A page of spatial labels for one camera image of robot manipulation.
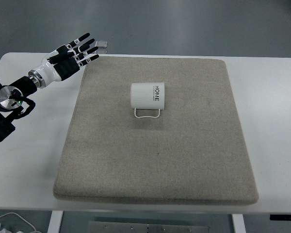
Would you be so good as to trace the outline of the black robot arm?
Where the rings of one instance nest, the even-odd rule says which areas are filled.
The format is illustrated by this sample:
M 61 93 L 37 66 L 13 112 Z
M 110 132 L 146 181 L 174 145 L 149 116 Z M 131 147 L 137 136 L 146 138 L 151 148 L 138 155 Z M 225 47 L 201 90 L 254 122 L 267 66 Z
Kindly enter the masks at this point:
M 30 95 L 52 82 L 70 78 L 99 57 L 95 53 L 98 47 L 90 47 L 95 40 L 88 39 L 89 36 L 86 33 L 58 47 L 42 59 L 40 66 L 10 85 L 0 83 L 0 142 L 15 130 L 14 120 L 27 116 L 35 108 L 35 102 L 28 98 Z

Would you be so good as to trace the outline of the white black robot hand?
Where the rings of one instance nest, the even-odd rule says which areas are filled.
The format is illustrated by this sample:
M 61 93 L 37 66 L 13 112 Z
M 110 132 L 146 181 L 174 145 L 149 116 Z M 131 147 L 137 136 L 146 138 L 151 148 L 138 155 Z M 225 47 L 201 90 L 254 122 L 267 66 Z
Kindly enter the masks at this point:
M 66 45 L 62 45 L 51 53 L 47 54 L 43 59 L 40 66 L 33 68 L 29 71 L 29 78 L 34 82 L 36 87 L 45 88 L 52 82 L 64 81 L 67 78 L 74 75 L 79 71 L 79 67 L 86 66 L 88 63 L 99 58 L 98 54 L 95 54 L 89 58 L 85 58 L 87 55 L 94 53 L 98 50 L 98 47 L 90 49 L 90 45 L 94 43 L 95 39 L 90 39 L 77 46 L 81 41 L 90 36 L 90 33 L 86 33 L 72 42 Z

